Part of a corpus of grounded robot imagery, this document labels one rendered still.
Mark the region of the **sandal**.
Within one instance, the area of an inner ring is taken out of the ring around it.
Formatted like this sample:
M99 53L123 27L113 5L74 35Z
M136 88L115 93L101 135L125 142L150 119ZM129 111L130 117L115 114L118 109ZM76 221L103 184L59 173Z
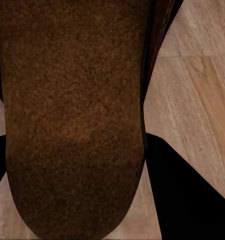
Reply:
M144 102L184 0L0 0L5 166L41 240L101 240L148 151Z

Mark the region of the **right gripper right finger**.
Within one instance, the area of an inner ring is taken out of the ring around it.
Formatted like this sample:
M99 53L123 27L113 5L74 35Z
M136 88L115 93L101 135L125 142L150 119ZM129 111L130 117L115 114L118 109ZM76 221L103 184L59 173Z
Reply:
M164 139L145 157L162 240L225 240L225 198Z

